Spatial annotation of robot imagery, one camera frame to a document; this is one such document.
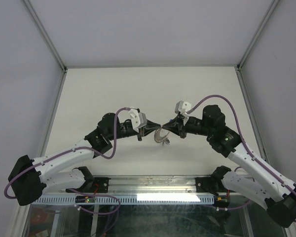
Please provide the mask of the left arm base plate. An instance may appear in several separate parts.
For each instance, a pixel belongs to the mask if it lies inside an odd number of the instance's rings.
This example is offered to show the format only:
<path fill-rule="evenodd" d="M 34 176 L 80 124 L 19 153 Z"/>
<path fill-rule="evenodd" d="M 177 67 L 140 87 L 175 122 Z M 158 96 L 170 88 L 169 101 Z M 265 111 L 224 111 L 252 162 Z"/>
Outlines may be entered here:
<path fill-rule="evenodd" d="M 92 183 L 74 189 L 81 193 L 106 194 L 109 189 L 109 177 L 94 177 Z"/>

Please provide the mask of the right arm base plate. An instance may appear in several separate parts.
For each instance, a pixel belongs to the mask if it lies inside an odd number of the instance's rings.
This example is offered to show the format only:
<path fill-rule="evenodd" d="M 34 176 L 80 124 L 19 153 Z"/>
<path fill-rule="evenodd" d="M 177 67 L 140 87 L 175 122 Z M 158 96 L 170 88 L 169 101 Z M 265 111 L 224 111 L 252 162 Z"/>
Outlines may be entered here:
<path fill-rule="evenodd" d="M 196 177 L 195 187 L 197 193 L 211 193 L 218 196 L 219 193 L 226 193 L 227 189 L 222 185 L 221 180 L 208 177 Z"/>

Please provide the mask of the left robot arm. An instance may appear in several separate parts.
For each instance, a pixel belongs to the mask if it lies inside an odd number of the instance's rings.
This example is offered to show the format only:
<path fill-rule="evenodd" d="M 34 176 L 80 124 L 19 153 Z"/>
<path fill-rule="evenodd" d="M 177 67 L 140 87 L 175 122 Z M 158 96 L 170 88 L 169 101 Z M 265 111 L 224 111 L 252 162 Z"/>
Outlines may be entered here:
<path fill-rule="evenodd" d="M 118 139 L 136 136 L 141 141 L 161 127 L 137 109 L 129 109 L 128 113 L 130 118 L 124 122 L 119 121 L 117 113 L 105 114 L 95 130 L 73 146 L 53 155 L 38 158 L 24 155 L 18 158 L 8 177 L 5 197 L 16 199 L 20 206 L 26 206 L 48 192 L 70 188 L 90 191 L 94 181 L 87 167 L 78 167 L 70 172 L 64 172 L 64 169 L 96 157 L 111 159 L 116 153 Z M 9 188 L 14 196 L 8 194 Z"/>

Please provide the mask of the large steel keyring yellow handle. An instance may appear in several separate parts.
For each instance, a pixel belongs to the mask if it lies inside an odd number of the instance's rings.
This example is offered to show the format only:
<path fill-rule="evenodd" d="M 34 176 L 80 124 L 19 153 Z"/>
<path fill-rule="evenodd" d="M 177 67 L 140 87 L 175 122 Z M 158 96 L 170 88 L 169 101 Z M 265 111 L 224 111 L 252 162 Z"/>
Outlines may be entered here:
<path fill-rule="evenodd" d="M 154 132 L 154 141 L 158 144 L 161 144 L 162 146 L 169 145 L 169 134 L 170 132 L 168 130 L 165 130 L 163 128 L 159 128 Z"/>

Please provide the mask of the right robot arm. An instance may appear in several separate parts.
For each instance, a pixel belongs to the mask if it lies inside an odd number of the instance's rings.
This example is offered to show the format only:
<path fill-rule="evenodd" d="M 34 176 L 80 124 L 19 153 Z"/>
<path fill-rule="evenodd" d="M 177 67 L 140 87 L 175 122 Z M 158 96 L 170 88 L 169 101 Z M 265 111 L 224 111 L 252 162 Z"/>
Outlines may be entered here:
<path fill-rule="evenodd" d="M 278 225 L 288 228 L 296 221 L 296 182 L 285 177 L 246 146 L 241 136 L 225 124 L 225 115 L 218 105 L 203 109 L 201 119 L 176 110 L 177 116 L 163 125 L 181 138 L 187 134 L 206 136 L 213 150 L 243 168 L 253 181 L 241 178 L 227 167 L 212 173 L 211 187 L 235 191 L 266 210 Z"/>

